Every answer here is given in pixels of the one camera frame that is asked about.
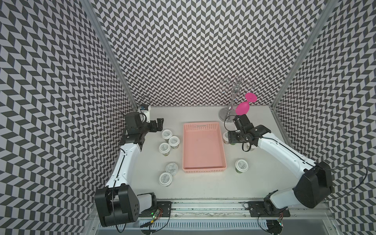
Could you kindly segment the white lid yogurt cup right-near-basket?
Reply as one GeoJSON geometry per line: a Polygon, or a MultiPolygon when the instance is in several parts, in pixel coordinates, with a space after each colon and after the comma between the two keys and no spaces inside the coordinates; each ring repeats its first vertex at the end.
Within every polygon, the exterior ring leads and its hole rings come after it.
{"type": "Polygon", "coordinates": [[[224,132],[222,135],[222,138],[223,138],[223,142],[228,145],[229,144],[228,132],[224,132]]]}

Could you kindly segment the pink perforated plastic basket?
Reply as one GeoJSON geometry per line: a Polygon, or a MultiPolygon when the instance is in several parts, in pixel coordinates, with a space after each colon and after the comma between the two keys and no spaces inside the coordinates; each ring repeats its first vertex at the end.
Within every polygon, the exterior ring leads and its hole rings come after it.
{"type": "Polygon", "coordinates": [[[227,163],[219,122],[183,125],[182,169],[185,173],[222,172],[227,163]]]}

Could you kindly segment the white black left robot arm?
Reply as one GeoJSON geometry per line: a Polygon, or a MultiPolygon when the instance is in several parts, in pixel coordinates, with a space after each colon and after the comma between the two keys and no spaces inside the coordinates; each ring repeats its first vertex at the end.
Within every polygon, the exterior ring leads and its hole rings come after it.
{"type": "Polygon", "coordinates": [[[117,163],[105,187],[95,193],[95,205],[103,227],[136,222],[142,212],[157,206],[154,193],[136,195],[131,188],[135,163],[146,134],[162,131],[164,124],[163,118],[147,121],[147,118],[141,116],[144,114],[139,112],[125,115],[126,125],[120,140],[117,163]]]}

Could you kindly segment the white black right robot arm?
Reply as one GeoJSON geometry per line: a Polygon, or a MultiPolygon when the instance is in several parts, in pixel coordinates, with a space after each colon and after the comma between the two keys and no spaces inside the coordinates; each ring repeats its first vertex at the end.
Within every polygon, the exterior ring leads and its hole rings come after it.
{"type": "Polygon", "coordinates": [[[254,126],[246,115],[235,115],[233,122],[236,130],[228,131],[229,143],[259,147],[275,157],[298,179],[296,186],[273,191],[264,198],[262,208],[267,215],[298,204],[313,209],[333,193],[332,173],[327,163],[316,163],[303,156],[281,142],[267,127],[254,126]]]}

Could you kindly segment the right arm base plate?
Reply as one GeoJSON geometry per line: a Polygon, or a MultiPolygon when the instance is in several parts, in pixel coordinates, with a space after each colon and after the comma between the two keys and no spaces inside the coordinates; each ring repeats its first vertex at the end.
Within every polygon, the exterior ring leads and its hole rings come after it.
{"type": "Polygon", "coordinates": [[[249,201],[246,203],[251,217],[291,217],[289,209],[284,207],[282,209],[276,208],[270,202],[266,201],[249,201]]]}

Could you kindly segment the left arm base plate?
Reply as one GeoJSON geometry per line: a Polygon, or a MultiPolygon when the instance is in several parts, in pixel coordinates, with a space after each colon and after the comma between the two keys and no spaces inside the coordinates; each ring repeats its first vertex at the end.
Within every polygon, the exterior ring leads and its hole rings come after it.
{"type": "Polygon", "coordinates": [[[149,209],[144,210],[140,217],[152,217],[157,210],[160,210],[161,217],[170,217],[172,209],[171,201],[158,201],[156,205],[152,206],[149,209]]]}

